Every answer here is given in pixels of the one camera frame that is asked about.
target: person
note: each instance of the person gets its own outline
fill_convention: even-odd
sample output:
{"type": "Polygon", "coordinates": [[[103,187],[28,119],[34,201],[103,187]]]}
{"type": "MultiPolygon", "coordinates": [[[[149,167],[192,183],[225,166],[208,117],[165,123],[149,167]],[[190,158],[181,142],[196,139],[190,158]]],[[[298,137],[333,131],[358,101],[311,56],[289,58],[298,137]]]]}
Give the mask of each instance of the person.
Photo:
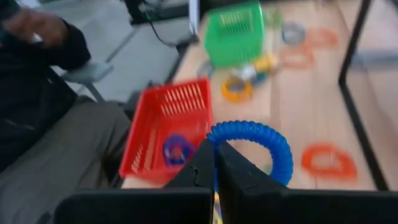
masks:
{"type": "Polygon", "coordinates": [[[12,37],[0,39],[0,223],[37,223],[74,191],[109,187],[104,165],[123,154],[130,121],[116,104],[77,98],[50,68],[90,60],[76,27],[21,9],[0,32],[12,37]]]}

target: hand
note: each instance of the hand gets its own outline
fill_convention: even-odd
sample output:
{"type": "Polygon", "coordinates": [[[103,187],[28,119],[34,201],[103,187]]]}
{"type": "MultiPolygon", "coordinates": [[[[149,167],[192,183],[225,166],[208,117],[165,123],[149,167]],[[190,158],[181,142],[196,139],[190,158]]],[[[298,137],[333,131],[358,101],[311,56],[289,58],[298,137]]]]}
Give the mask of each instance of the hand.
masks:
{"type": "Polygon", "coordinates": [[[45,47],[61,46],[68,35],[68,27],[61,18],[31,9],[21,9],[4,21],[3,27],[18,39],[29,43],[34,41],[34,34],[37,34],[45,47]]]}

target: orange ring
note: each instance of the orange ring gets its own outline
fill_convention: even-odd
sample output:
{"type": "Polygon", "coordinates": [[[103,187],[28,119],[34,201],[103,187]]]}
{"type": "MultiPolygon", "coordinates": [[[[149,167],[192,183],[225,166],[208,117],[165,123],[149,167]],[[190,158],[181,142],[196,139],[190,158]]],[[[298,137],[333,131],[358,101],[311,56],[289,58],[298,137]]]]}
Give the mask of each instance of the orange ring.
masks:
{"type": "Polygon", "coordinates": [[[310,146],[303,154],[302,167],[312,175],[319,177],[334,177],[341,180],[355,179],[357,177],[357,171],[352,158],[336,146],[328,143],[320,143],[310,146]],[[314,167],[312,164],[313,159],[321,154],[336,155],[341,163],[341,169],[322,169],[314,167]]]}
{"type": "Polygon", "coordinates": [[[307,31],[307,38],[304,45],[314,49],[334,47],[338,43],[337,35],[330,29],[317,28],[307,31]]]}
{"type": "Polygon", "coordinates": [[[312,68],[314,64],[313,52],[305,45],[284,49],[280,52],[279,57],[285,68],[308,69],[312,68]],[[304,60],[303,62],[289,61],[288,58],[295,55],[303,55],[306,60],[304,60]]]}
{"type": "Polygon", "coordinates": [[[227,79],[221,86],[221,91],[223,92],[225,98],[233,102],[241,102],[251,97],[252,86],[250,82],[244,83],[244,88],[241,91],[230,91],[229,87],[237,83],[236,78],[227,79]]]}

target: purple ring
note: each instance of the purple ring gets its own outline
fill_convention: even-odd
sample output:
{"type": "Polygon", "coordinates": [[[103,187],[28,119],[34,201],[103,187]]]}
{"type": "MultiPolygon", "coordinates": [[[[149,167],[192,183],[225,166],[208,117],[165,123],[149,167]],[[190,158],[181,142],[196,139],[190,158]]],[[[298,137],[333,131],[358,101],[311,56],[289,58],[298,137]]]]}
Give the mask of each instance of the purple ring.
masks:
{"type": "Polygon", "coordinates": [[[195,146],[189,143],[183,136],[174,134],[163,143],[163,157],[168,166],[182,165],[187,159],[190,159],[195,152],[195,146]],[[181,157],[176,159],[172,157],[172,149],[181,147],[181,157]]]}

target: gray pants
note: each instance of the gray pants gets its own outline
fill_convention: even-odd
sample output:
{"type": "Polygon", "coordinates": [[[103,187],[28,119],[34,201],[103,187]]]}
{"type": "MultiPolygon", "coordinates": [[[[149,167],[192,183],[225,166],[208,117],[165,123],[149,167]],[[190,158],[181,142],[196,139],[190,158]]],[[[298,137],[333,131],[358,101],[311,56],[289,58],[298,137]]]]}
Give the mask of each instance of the gray pants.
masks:
{"type": "Polygon", "coordinates": [[[77,103],[0,173],[0,223],[36,223],[78,189],[107,188],[103,161],[121,156],[129,123],[116,104],[77,103]]]}

